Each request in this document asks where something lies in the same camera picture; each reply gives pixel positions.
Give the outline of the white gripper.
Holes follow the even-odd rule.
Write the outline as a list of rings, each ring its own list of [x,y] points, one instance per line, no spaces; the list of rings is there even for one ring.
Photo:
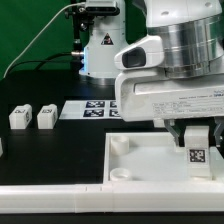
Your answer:
[[[127,68],[126,53],[140,50],[146,62]],[[184,146],[183,131],[173,119],[224,116],[224,55],[210,63],[210,72],[194,78],[171,79],[161,67],[162,39],[146,36],[125,47],[115,56],[121,70],[115,81],[115,98],[123,120],[165,120],[177,147]]]

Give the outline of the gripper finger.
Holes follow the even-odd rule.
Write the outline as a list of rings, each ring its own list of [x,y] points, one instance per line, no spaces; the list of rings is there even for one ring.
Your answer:
[[[216,119],[215,124],[214,137],[216,146],[219,147],[221,145],[221,134],[224,131],[224,121],[222,119]]]

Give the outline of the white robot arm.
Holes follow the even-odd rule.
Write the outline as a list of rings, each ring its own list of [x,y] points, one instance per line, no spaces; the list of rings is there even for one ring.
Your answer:
[[[177,119],[212,117],[224,131],[224,36],[221,0],[133,0],[147,35],[114,58],[120,116],[162,120],[178,139]]]

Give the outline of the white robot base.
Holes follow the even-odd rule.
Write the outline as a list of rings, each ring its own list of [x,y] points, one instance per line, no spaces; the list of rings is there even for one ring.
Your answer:
[[[80,78],[93,84],[113,85],[119,74],[114,57],[127,45],[125,1],[86,0],[84,11],[92,24]]]

